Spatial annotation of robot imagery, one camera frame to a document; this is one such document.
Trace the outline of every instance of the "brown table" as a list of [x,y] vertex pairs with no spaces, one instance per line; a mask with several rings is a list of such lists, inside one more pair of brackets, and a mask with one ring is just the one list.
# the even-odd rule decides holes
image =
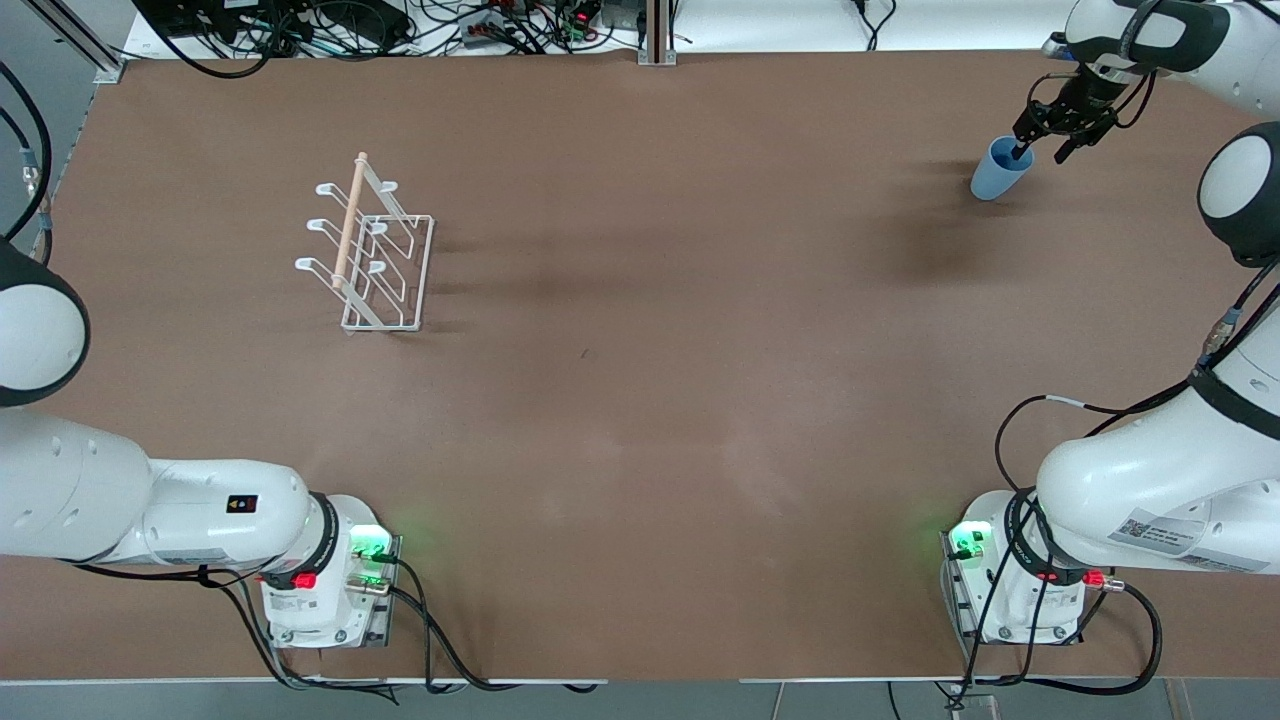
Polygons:
[[[99,91],[55,206],[93,319],[44,411],[157,457],[255,457],[367,500],[477,671],[955,676],[938,530],[1001,486],[1018,400],[1176,379],[1248,278],[1194,191],[1252,120],[1162,82],[1135,129],[966,179],[1029,54],[137,63]],[[428,328],[344,337],[292,269],[317,182],[365,150],[439,218]],[[1094,418],[1028,411],[1039,457]],[[0,675],[261,675],[216,593],[4,559]],[[1280,676],[1275,578],[1125,573],[1167,675]],[[1044,674],[1123,675],[1117,600]],[[332,675],[421,674],[390,650]],[[984,671],[1012,667],[991,653]]]

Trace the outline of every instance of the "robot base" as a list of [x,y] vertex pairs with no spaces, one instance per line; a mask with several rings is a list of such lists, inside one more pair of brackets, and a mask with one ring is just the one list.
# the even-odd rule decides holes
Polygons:
[[[950,591],[947,602],[952,621],[963,637],[977,637],[983,643],[1019,643],[1030,641],[1032,618],[1044,587],[1034,642],[1061,644],[1074,641],[1076,623],[1084,606],[1084,584],[1044,585],[1023,569],[1014,557],[1005,564],[998,587],[992,579],[1009,548],[1005,536],[1005,509],[1012,500],[1010,491],[993,491],[979,496],[965,511],[964,520],[942,538],[946,556],[963,550],[978,552],[968,560],[943,560],[943,588]],[[1038,533],[1028,533],[1037,552],[1043,553]],[[978,619],[987,603],[987,619],[978,633]]]
[[271,644],[280,648],[384,647],[390,626],[394,564],[372,562],[374,552],[398,552],[399,538],[378,524],[362,501],[330,495],[338,530],[329,564],[310,588],[262,584]]

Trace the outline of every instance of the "metal post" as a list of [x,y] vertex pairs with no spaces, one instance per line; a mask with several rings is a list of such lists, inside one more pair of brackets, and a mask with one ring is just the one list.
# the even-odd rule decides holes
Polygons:
[[79,53],[81,58],[84,58],[95,68],[97,68],[97,74],[93,77],[93,82],[99,85],[115,85],[120,82],[120,73],[124,72],[124,63],[115,55],[111,47],[102,42],[101,38],[79,19],[70,8],[68,8],[61,0],[22,0],[31,8],[32,13],[36,13],[40,19],[45,20],[58,37],[61,37],[72,46],[72,50]]
[[676,64],[676,49],[671,41],[672,0],[645,0],[644,45],[640,47],[640,64],[671,67]]

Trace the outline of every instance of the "black label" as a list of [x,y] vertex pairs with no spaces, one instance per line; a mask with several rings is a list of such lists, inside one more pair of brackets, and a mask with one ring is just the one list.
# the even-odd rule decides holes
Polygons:
[[256,495],[229,495],[227,496],[227,512],[256,512]]

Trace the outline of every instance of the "gray floor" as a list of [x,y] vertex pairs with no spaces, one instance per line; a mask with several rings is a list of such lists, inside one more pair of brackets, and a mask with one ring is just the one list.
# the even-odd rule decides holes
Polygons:
[[[114,45],[128,32],[128,0],[77,0],[72,5]],[[70,152],[93,94],[93,72],[27,9],[12,0],[0,3],[0,59],[27,85],[49,123],[54,158],[59,165]],[[20,113],[17,97],[0,88],[0,104],[9,109],[35,138],[35,127]],[[17,217],[27,202],[20,182],[17,142],[0,136],[0,224]],[[54,218],[56,228],[56,200]],[[33,234],[28,228],[24,238]],[[116,242],[120,238],[102,238]],[[896,683],[902,720],[943,720],[942,696],[931,683]],[[397,717],[428,716],[439,720],[509,717],[575,719],[694,719],[769,720],[777,685],[737,683],[620,683],[590,696],[559,688],[521,688],[484,694],[466,691],[453,697],[429,697],[416,688],[402,693],[403,706],[376,698],[348,697],[324,691],[291,692],[269,683],[161,683],[92,685],[0,687],[0,720],[180,717],[276,719],[305,716]],[[1076,697],[1024,687],[996,693],[1007,719],[1066,720],[1089,717],[1152,720],[1252,720],[1280,717],[1280,684],[1265,680],[1189,680],[1167,688],[1162,683],[1124,698]],[[1176,710],[1170,708],[1170,698]],[[778,720],[858,717],[892,720],[884,683],[788,684],[778,706]]]

